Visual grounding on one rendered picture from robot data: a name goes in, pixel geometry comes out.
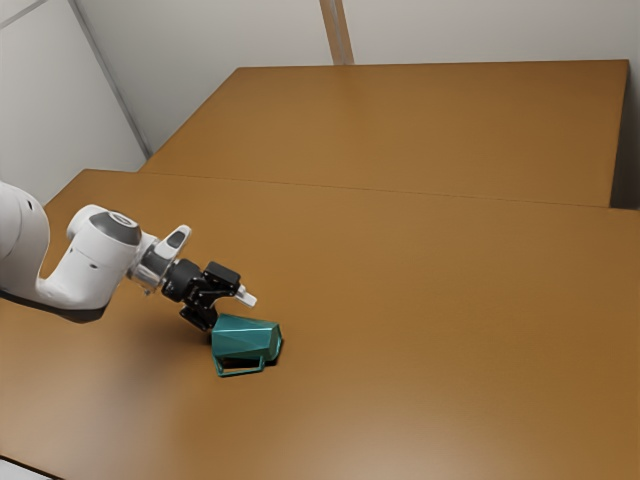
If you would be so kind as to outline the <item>teal faceted mug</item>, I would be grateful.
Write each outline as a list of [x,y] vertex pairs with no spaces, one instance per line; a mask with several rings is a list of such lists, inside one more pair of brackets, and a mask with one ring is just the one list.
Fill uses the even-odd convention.
[[[283,337],[276,322],[221,314],[211,330],[211,351],[219,377],[262,372],[268,362],[276,361]],[[241,371],[228,371],[225,360],[257,361],[258,366]]]

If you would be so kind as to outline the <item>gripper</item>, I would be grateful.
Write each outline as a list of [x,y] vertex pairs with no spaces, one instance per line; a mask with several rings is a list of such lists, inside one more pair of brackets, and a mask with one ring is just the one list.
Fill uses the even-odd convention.
[[[206,283],[205,292],[200,292]],[[182,302],[181,317],[201,331],[209,331],[216,324],[218,313],[214,303],[218,299],[233,298],[247,307],[257,303],[237,272],[213,261],[202,273],[190,260],[177,260],[167,270],[161,293],[176,303]]]

